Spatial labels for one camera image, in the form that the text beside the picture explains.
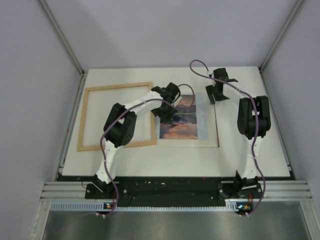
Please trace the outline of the light wooden picture frame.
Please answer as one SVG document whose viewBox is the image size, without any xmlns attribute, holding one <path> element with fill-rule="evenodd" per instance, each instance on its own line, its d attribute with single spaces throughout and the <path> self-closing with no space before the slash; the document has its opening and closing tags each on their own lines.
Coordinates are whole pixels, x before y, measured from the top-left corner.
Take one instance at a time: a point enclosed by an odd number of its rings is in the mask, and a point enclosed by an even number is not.
<svg viewBox="0 0 320 240">
<path fill-rule="evenodd" d="M 150 91 L 153 87 L 153 83 L 149 81 L 149 82 L 116 84 L 116 85 L 106 85 L 106 86 L 92 86 L 92 87 L 86 87 L 84 89 L 81 118 L 80 118 L 77 147 L 76 147 L 77 152 L 98 151 L 100 149 L 99 145 L 83 146 L 89 93 L 92 91 L 108 91 L 108 90 L 114 90 L 114 89 L 126 89 L 126 88 L 137 88 L 137 87 L 147 87 L 147 89 Z M 136 148 L 136 147 L 155 146 L 157 144 L 156 120 L 152 114 L 150 114 L 150 136 L 151 136 L 150 140 L 129 143 L 125 147 Z"/>
</svg>

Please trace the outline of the orange sky photo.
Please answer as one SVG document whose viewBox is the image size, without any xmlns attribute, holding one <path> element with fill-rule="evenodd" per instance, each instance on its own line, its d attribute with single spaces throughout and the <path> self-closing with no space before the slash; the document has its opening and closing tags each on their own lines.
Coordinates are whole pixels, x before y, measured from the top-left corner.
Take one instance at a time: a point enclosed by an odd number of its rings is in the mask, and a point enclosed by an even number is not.
<svg viewBox="0 0 320 240">
<path fill-rule="evenodd" d="M 160 120 L 160 139 L 198 139 L 196 100 L 192 95 L 182 94 L 176 106 L 177 112 L 168 122 Z"/>
</svg>

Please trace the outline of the cream mat board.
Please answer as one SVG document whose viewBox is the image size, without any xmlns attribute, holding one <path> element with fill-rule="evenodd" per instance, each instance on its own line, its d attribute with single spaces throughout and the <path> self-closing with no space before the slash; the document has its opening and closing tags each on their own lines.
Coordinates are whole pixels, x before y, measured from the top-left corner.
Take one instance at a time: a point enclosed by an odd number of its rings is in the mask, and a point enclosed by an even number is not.
<svg viewBox="0 0 320 240">
<path fill-rule="evenodd" d="M 181 95 L 192 95 L 196 105 L 198 139 L 160 139 L 160 118 L 156 118 L 156 138 L 158 147 L 182 147 L 182 148 L 216 148 L 216 121 L 215 110 L 209 102 L 205 90 L 196 88 L 191 90 L 187 86 L 180 88 Z"/>
</svg>

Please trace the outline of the brown fibreboard backing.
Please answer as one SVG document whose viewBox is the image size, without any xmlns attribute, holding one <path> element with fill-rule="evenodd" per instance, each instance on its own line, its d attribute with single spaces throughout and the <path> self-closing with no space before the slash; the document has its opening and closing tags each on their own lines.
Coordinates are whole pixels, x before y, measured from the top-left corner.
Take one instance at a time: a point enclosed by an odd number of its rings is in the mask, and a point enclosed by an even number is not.
<svg viewBox="0 0 320 240">
<path fill-rule="evenodd" d="M 214 116 L 215 116 L 215 128 L 216 128 L 217 148 L 220 148 L 219 125 L 218 125 L 218 115 L 217 115 L 216 105 L 214 105 Z"/>
</svg>

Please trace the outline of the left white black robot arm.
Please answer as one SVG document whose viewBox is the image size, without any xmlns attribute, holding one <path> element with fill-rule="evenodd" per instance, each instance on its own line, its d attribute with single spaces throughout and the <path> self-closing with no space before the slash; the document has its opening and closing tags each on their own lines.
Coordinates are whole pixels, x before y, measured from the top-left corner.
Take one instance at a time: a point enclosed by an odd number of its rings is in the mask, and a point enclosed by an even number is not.
<svg viewBox="0 0 320 240">
<path fill-rule="evenodd" d="M 145 96 L 131 103 L 115 103 L 106 119 L 99 144 L 102 161 L 92 184 L 102 198 L 109 198 L 114 191 L 114 157 L 119 149 L 132 140 L 137 120 L 146 114 L 153 114 L 169 122 L 178 112 L 176 105 L 181 97 L 179 87 L 170 82 L 166 87 L 153 87 Z"/>
</svg>

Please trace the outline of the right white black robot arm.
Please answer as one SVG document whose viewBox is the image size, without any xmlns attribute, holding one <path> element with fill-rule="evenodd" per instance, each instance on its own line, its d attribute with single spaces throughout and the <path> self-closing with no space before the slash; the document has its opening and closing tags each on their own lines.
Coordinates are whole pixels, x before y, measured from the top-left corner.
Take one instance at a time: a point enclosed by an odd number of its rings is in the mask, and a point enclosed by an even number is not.
<svg viewBox="0 0 320 240">
<path fill-rule="evenodd" d="M 242 137 L 239 166 L 232 183 L 221 183 L 219 195 L 223 199 L 249 198 L 261 190 L 258 183 L 258 155 L 261 143 L 271 128 L 269 99 L 265 95 L 255 96 L 244 90 L 239 81 L 231 79 L 225 68 L 207 74 L 213 79 L 205 87 L 211 104 L 232 101 L 237 106 L 237 129 Z"/>
</svg>

